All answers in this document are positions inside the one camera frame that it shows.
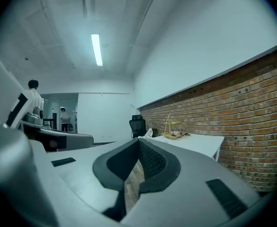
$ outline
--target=table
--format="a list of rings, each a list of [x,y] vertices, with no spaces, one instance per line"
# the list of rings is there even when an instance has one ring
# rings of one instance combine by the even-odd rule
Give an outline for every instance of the table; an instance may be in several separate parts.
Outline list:
[[[200,135],[190,134],[181,138],[170,140],[164,136],[158,136],[155,138],[144,137],[147,140],[156,140],[164,143],[168,143],[184,149],[189,149],[195,152],[199,152],[208,157],[214,158],[218,161],[220,145],[224,140],[224,136],[212,136],[212,135]]]

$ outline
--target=person in white shirt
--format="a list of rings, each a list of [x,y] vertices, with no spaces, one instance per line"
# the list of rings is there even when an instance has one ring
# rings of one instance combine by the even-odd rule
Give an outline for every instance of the person in white shirt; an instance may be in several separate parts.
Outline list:
[[[28,112],[33,113],[34,107],[39,107],[42,109],[43,99],[39,95],[39,93],[36,91],[38,88],[38,81],[30,80],[28,83],[28,86],[29,86],[29,92],[31,93],[32,98],[33,98],[33,102],[31,104],[31,106],[29,107]]]
[[[66,112],[65,108],[61,109],[62,131],[68,132],[68,126],[70,123],[70,116]]]

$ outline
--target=ceiling light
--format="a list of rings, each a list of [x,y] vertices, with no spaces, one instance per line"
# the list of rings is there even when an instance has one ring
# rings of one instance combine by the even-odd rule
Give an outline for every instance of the ceiling light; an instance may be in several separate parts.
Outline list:
[[[102,59],[100,53],[99,35],[91,35],[92,45],[94,50],[94,55],[96,59],[96,64],[102,66]]]

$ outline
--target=white ceiling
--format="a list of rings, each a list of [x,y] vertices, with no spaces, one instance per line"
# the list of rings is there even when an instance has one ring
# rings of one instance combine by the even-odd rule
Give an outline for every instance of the white ceiling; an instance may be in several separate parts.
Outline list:
[[[19,80],[57,70],[82,78],[133,75],[178,3],[13,0],[0,21],[0,58]],[[96,65],[91,34],[100,36],[103,67]]]

